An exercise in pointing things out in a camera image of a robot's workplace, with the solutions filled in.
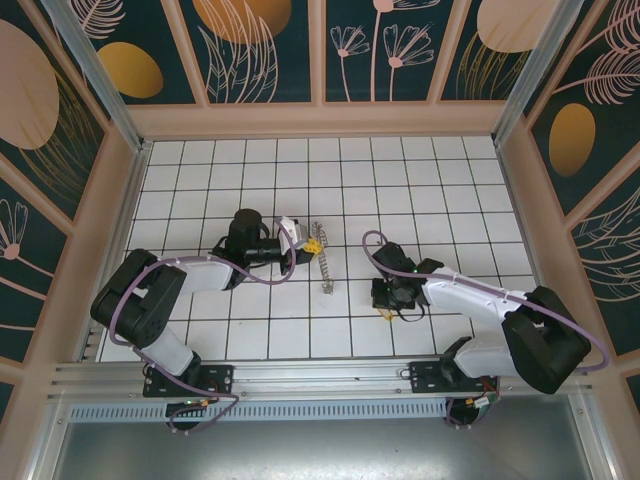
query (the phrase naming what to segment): spring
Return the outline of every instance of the spring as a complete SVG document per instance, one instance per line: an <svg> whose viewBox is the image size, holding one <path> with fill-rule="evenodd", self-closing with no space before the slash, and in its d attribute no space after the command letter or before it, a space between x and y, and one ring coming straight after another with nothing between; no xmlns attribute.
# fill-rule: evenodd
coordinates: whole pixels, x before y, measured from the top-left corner
<svg viewBox="0 0 640 480"><path fill-rule="evenodd" d="M327 265L327 256L324 253L324 248L329 245L327 240L327 234L322 229L320 222L313 222L313 236L322 245L322 252L318 254L318 264L320 265L320 274L322 275L322 291L327 295L333 295L333 279L329 274L329 265Z"/></svg>

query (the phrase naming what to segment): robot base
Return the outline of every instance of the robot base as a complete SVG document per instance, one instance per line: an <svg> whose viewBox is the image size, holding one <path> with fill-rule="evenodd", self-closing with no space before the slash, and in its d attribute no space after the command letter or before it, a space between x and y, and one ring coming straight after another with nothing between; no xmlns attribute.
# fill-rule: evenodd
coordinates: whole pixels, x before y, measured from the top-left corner
<svg viewBox="0 0 640 480"><path fill-rule="evenodd" d="M208 390L212 394L215 392L231 393L232 386L232 365L202 365L200 367L198 380L194 385L194 387L201 390ZM142 396L146 398L202 398L202 395L198 393L194 393L177 386L162 373L152 367L147 367L145 370Z"/></svg>

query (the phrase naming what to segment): flower illustration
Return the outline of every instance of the flower illustration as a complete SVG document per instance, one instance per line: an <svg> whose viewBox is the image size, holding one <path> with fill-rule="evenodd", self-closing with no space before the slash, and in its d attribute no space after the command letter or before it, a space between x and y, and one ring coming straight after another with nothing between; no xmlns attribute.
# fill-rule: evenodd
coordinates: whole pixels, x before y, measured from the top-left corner
<svg viewBox="0 0 640 480"><path fill-rule="evenodd" d="M419 10L421 8L433 7L440 3L440 0L421 0L411 2L409 0L373 0L373 6L380 13L388 13L393 10Z"/></svg>
<svg viewBox="0 0 640 480"><path fill-rule="evenodd" d="M428 31L429 26L406 27L398 37L398 25L384 29L384 48L391 67L389 101L393 101L393 79L396 68L420 65L433 60L433 49L427 49L431 44Z"/></svg>
<svg viewBox="0 0 640 480"><path fill-rule="evenodd" d="M344 70L344 59L353 55L360 55L369 51L369 43L365 42L366 37L362 32L362 27L347 27L344 32L340 27L331 29L331 40L340 56L340 66L342 67L342 83L347 102L351 101L349 87L347 86L347 76Z"/></svg>

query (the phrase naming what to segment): purple cable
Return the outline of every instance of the purple cable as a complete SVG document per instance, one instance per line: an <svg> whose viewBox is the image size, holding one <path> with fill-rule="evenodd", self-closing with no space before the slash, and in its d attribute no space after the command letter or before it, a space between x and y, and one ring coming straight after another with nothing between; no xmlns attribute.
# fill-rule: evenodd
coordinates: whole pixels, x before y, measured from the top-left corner
<svg viewBox="0 0 640 480"><path fill-rule="evenodd" d="M548 308L541 307L540 305L536 305L535 303L530 302L528 300L524 300L522 298L515 297L513 295L505 294L504 291L500 291L500 290L498 290L496 288L488 287L488 286L485 286L485 285L479 285L477 283L465 280L464 278L452 277L451 275L443 275L441 273L400 272L400 271L397 271L397 270L392 270L390 268L387 268L384 265L382 265L380 262L378 262L375 258L373 258L373 255L371 254L371 252L369 252L369 247L367 246L367 238L369 238L371 235L378 235L383 240L384 243L387 243L387 237L385 237L384 234L382 232L378 231L378 230L369 230L368 232L366 232L362 236L362 248L364 248L364 253L367 255L367 258L369 259L369 261L371 263L373 263L373 265L375 265L377 268L382 270L383 272L390 273L390 274L395 275L397 277L422 278L422 279L430 279L431 278L431 279L436 279L436 280L453 281L453 282L457 282L457 283L459 283L461 285L465 285L467 287L471 287L471 288L474 288L476 290L480 290L481 292L489 293L491 295L495 295L496 297L504 298L505 300L510 300L512 302L519 303L520 305L524 305L525 307L528 307L528 308L530 308L532 310L535 310L537 312L543 313L543 314L553 318L554 320L566 325L567 327L575 330L580 335L582 335L587 340L589 340L591 343L593 343L598 348L598 350L600 350L600 353L602 353L602 361L600 363L598 363L596 365L588 365L586 367L578 367L578 368L576 368L574 370L575 373L594 372L596 370L602 370L607 365L609 365L609 361L610 361L609 352L607 351L605 346L600 342L600 340L598 340L596 337L591 335L589 332L587 332L580 325L577 325L576 323L572 322L568 318L565 318L562 315L560 315L560 314L558 314L558 313L556 313L556 312L554 312L552 310L549 310Z"/></svg>
<svg viewBox="0 0 640 480"><path fill-rule="evenodd" d="M125 303L127 302L127 300L129 300L129 297L131 297L131 295L133 295L133 291L136 289L136 287L138 285L140 285L140 282L142 282L142 280L144 280L144 278L149 275L151 272L153 272L156 268L161 267L162 265L168 265L168 264L175 264L176 266L180 264L180 262L200 262L200 263L208 263L208 262L214 262L214 263L221 263L223 265L227 265L231 268L233 268L234 270L240 272L242 275L245 275L246 277L258 282L258 283L262 283L264 285L280 285L284 282L286 282L287 280L289 280L291 278L291 276L293 275L293 272L296 268L296 255L295 255L295 245L293 244L293 239L291 238L291 235L289 235L289 232L287 232L287 230L282 226L282 223L280 222L279 219L276 220L276 223L278 224L278 226L280 227L280 229L282 230L287 243L289 244L289 249L291 251L291 268L289 269L289 272L287 272L287 274L282 277L280 280L263 280L262 278L256 277L255 275L247 272L246 270L244 270L243 268L239 267L238 265L225 260L223 258L218 258L212 255L208 255L206 257L180 257L180 258L170 258L170 259L164 259L164 260L158 260L156 263L150 265L149 267L145 268L131 283L131 285L129 285L129 287L125 290L124 294L122 295L122 298L120 299L120 301L118 302L118 305L116 306L116 309L113 312L113 316L111 317L111 323L109 324L109 338L111 339L111 341L113 343L115 343L116 345L121 345L121 346L129 346L129 342L123 342L120 341L116 338L116 324L118 323L118 318L120 317L120 314L122 313L122 309L124 308ZM160 365L156 364L156 362L151 359L150 357L148 357L147 355L145 355L143 352L141 352L140 350L138 350L137 348L133 348L133 351L145 362L147 362L148 364L152 365L156 370L158 370L160 373L162 373L165 377L167 377L169 380L171 380L173 383L175 383L177 386L184 388L185 390L189 390L190 392L194 392L197 393L199 395L202 395L205 398L213 398L213 399L220 399L220 398L231 398L233 399L233 402L231 402L231 404L227 407L225 407L220 413L218 413L215 417L213 417L211 420L208 420L206 422L200 423L198 424L196 427L192 428L189 431L183 432L184 435L188 435L189 432L192 433L196 433L198 431L202 431L205 428L209 427L210 425L212 425L213 423L215 423L220 417L224 416L227 414L227 412L229 412L229 410L231 410L233 407L235 407L237 405L237 403L240 401L240 397L238 397L237 395L234 395L232 393L218 393L218 392L210 392L207 390L201 390L199 388L195 388L192 387L191 385L187 385L186 383L180 381L179 379L177 379L176 377L174 377L173 375L171 375L169 372L167 372L164 368L162 368ZM206 407L202 407L202 406L190 406L190 407L185 407L181 410L178 410L177 412L175 412L171 418L169 419L169 425L171 426L171 429L173 431L173 433L177 433L178 430L175 428L174 424L173 424L173 420L176 418L177 415L187 412L187 411L191 411L191 410L200 410L202 408L206 408Z"/></svg>

